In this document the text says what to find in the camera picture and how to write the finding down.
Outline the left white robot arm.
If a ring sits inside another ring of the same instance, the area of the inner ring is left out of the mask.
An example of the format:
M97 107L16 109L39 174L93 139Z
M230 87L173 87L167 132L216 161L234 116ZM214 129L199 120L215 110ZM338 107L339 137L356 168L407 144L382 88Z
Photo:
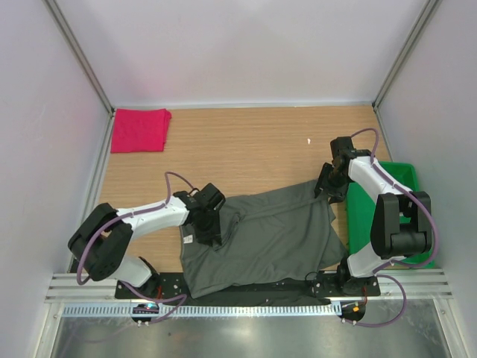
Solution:
M212 183L203 189L169 193L165 200L136 208L115 209L99 204L75 231L68 248L78 261L78 273L86 271L95 282L112 278L121 286L117 298L136 293L158 298L160 275L141 257L126 255L129 244L168 227L188 226L196 242L221 243L220 209L225 196Z

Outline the grey t shirt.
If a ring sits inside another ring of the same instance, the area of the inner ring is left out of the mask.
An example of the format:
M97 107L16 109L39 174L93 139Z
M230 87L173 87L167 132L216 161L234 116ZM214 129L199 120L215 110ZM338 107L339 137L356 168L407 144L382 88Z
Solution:
M335 214L309 180L255 195L227 198L220 209L221 244L200 244L180 229L180 261L193 298L231 286L303 280L340 263L347 250L332 227Z

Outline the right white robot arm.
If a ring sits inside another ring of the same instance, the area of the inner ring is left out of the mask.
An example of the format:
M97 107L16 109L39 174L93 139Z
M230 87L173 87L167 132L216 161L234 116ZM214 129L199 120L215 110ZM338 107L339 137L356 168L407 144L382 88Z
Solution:
M401 184L372 151L355 148L351 137L335 138L330 148L332 162L324 163L314 194L325 195L331 204L341 203L349 185L357 183L375 204L369 243L343 258L329 279L334 293L364 295L377 285L379 271L432 249L431 199Z

